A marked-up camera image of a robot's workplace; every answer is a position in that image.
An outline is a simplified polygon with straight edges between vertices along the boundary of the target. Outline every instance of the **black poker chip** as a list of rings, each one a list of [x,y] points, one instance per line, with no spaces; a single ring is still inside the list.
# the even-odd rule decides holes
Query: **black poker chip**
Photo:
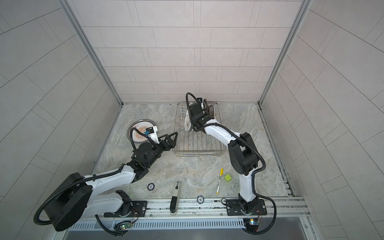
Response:
[[[153,189],[155,189],[155,184],[154,183],[148,184],[147,189],[152,191]]]

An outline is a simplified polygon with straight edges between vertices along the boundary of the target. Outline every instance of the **vent grille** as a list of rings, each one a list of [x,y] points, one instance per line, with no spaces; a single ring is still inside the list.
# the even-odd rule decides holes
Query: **vent grille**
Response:
[[[114,226],[122,220],[102,222],[107,226]],[[131,230],[160,230],[160,229],[210,229],[210,228],[245,228],[243,219],[220,218],[220,219],[157,219],[138,220]],[[68,231],[92,231],[102,230],[95,220],[78,221]]]

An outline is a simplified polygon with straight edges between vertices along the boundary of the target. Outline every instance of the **yellow marker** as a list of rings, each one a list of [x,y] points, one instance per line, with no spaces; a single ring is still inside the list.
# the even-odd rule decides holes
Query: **yellow marker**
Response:
[[[218,178],[218,185],[217,185],[217,191],[216,194],[218,194],[218,190],[220,188],[220,183],[221,183],[221,176],[223,175],[223,169],[220,171],[220,177]]]

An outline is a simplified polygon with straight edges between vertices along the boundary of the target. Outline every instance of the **tiled wall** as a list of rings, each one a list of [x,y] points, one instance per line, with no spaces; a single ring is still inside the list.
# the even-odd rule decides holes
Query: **tiled wall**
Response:
[[[262,106],[323,239],[384,237],[383,16],[314,0]]]
[[[301,5],[68,2],[123,102],[258,101]]]
[[[43,237],[34,212],[90,172],[118,109],[56,0],[0,1],[0,239]]]

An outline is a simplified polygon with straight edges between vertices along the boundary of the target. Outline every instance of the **dish rack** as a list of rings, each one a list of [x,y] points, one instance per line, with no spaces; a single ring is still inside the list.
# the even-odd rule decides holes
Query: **dish rack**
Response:
[[[217,103],[208,103],[214,106],[214,118],[221,122]],[[210,157],[218,156],[224,153],[225,145],[211,135],[202,131],[185,132],[184,121],[187,113],[187,104],[177,104],[175,128],[178,132],[176,147],[174,152],[178,157]]]

